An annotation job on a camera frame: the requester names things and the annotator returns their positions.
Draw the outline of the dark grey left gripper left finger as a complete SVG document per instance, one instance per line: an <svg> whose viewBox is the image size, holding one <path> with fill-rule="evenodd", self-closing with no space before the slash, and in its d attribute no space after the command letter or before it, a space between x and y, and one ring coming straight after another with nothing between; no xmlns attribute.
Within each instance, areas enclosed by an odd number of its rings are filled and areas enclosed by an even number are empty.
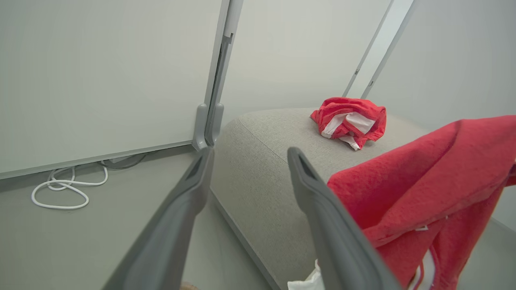
<svg viewBox="0 0 516 290"><path fill-rule="evenodd" d="M208 200L213 161L211 147L197 152L105 283L105 290L180 288L195 219Z"/></svg>

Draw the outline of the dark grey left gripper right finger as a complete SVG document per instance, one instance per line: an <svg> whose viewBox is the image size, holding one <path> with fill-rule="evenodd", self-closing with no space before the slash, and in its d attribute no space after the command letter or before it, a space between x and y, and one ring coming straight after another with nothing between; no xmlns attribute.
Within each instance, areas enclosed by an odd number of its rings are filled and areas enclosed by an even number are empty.
<svg viewBox="0 0 516 290"><path fill-rule="evenodd" d="M400 290L380 254L302 150L287 159L298 206L308 219L326 290Z"/></svg>

